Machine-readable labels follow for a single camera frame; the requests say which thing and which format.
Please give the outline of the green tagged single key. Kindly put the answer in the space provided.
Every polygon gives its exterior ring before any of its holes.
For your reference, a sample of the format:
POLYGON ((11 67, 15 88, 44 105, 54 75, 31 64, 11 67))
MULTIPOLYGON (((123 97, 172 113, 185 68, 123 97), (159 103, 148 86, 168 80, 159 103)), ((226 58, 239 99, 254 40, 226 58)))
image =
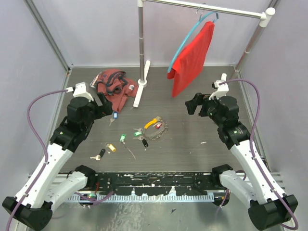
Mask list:
POLYGON ((120 139, 119 139, 119 141, 120 141, 121 143, 125 143, 125 138, 126 138, 126 134, 122 134, 121 137, 120 137, 120 139))

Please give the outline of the yellow handled metal keyring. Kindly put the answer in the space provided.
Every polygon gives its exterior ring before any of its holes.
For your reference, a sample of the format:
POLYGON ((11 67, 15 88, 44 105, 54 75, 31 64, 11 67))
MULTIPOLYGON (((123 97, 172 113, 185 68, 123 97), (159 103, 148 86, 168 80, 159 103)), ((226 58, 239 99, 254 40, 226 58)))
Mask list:
POLYGON ((144 126, 142 136, 148 141, 154 141, 161 138, 167 130, 167 122, 162 117, 157 116, 144 126), (155 131, 149 132, 150 126, 155 127, 156 125, 160 125, 159 128, 155 128, 155 131))

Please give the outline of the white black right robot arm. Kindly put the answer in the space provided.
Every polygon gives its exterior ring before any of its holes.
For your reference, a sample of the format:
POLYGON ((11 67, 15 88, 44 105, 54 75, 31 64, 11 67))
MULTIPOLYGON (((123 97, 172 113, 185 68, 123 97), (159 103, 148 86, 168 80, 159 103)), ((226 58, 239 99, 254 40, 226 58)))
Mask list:
POLYGON ((294 195, 285 193, 263 163, 254 142, 250 141, 248 129, 239 121, 237 100, 231 96, 211 99, 208 94, 197 93, 185 105, 190 115, 201 106, 198 115, 214 121, 220 140, 239 161, 250 181, 241 180, 225 164, 212 169, 212 186, 231 190, 248 208, 250 220, 260 231, 290 221, 290 213, 296 210, 298 201, 294 195))

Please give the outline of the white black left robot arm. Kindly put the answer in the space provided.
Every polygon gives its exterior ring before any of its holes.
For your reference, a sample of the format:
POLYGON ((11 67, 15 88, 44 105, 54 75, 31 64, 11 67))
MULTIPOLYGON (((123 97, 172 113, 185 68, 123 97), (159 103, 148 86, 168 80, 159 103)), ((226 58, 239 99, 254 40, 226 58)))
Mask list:
POLYGON ((75 96, 67 106, 67 115, 54 131, 48 145, 42 144, 44 157, 38 167, 14 196, 7 196, 3 208, 10 214, 6 230, 13 219, 40 231, 52 218, 54 211, 73 193, 95 188, 96 172, 80 165, 59 186, 50 189, 58 172, 87 138, 94 121, 113 113, 112 103, 102 93, 92 97, 75 96))

